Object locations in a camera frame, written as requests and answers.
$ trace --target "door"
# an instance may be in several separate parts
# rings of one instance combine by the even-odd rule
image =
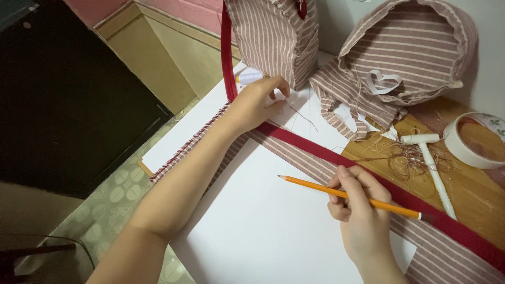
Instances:
[[[62,1],[38,3],[0,32],[0,179],[84,199],[173,114]]]

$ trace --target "fingernail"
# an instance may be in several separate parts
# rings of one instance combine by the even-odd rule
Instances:
[[[337,172],[341,177],[348,177],[350,176],[350,171],[344,167],[344,166],[338,166]]]
[[[337,197],[335,195],[328,194],[328,196],[330,197],[331,204],[336,204],[337,203]]]

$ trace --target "red fabric strip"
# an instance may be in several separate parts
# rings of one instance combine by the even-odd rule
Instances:
[[[231,60],[231,21],[224,1],[223,17],[221,20],[221,62],[223,64],[223,77],[226,86],[226,94],[228,100],[232,102],[237,97],[237,86],[235,83],[233,63]],[[351,161],[329,149],[322,147],[321,145],[300,137],[292,132],[281,129],[275,125],[263,123],[257,128],[257,130],[267,136],[280,139],[328,162],[337,165],[344,165],[345,167],[357,165],[354,161]],[[374,172],[368,169],[366,170],[389,190],[395,202],[405,208],[433,215],[435,217],[435,221],[433,223],[434,227],[471,250],[502,273],[505,273],[504,251],[500,250],[498,247],[468,227],[453,220],[444,212],[424,202],[422,199],[410,194],[409,192],[403,190],[403,188],[375,174]]]
[[[263,133],[264,135],[280,139],[328,162],[337,165],[344,165],[345,167],[357,165],[357,163],[352,160],[349,160],[310,140],[300,137],[287,130],[281,129],[270,123],[263,123],[258,128],[256,128],[256,130]],[[499,271],[505,273],[504,251],[500,250],[498,247],[465,225],[453,220],[445,212],[436,209],[422,199],[403,190],[403,188],[381,177],[380,175],[368,169],[366,170],[370,172],[385,188],[389,190],[392,195],[393,201],[405,208],[433,215],[435,217],[435,221],[432,224],[434,227],[447,234],[456,242],[471,250],[473,253],[484,259]]]
[[[232,102],[237,97],[237,84],[233,75],[231,60],[231,20],[223,1],[223,17],[221,18],[221,64],[223,65],[223,79],[226,96]]]

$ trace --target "plaid fabric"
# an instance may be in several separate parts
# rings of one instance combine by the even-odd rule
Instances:
[[[311,78],[323,103],[322,114],[350,140],[366,136],[363,128],[349,129],[333,114],[340,102],[365,113],[389,128],[406,114],[403,106],[415,105],[460,88],[460,78],[477,43],[470,16],[439,0],[388,0],[358,22],[340,54]],[[397,74],[402,84],[387,94],[369,90],[371,70]],[[378,89],[392,87],[385,82]]]
[[[215,118],[218,118],[226,107]],[[208,128],[204,127],[193,139],[188,141],[176,157],[171,159],[153,177],[153,181],[160,180],[170,168],[182,159],[198,143]],[[325,184],[334,175],[337,165],[317,158],[281,140],[252,130],[241,135],[231,145],[209,187],[212,186],[248,139],[254,139],[321,184]],[[426,222],[392,214],[390,229],[417,246],[414,258],[406,273],[411,284],[505,284],[505,275]]]
[[[314,0],[304,20],[294,0],[225,0],[245,64],[281,75],[301,90],[317,68],[319,47]]]

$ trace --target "black cable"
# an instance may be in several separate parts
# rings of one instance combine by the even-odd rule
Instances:
[[[74,240],[72,238],[67,238],[67,237],[64,237],[64,236],[55,236],[55,235],[46,235],[46,234],[34,234],[34,233],[2,233],[0,232],[0,234],[3,234],[3,235],[25,235],[25,236],[43,236],[43,237],[46,237],[46,238],[55,238],[55,239],[62,239],[62,240],[68,240],[68,241],[72,241],[74,243],[78,243],[83,249],[84,251],[86,252],[86,254],[88,255],[88,258],[89,258],[89,261],[91,262],[91,265],[93,266],[93,270],[95,270],[95,265],[93,263],[93,259],[91,258],[91,254],[89,253],[88,251],[88,248],[86,247],[86,245],[81,242],[81,241],[78,241],[78,240]]]

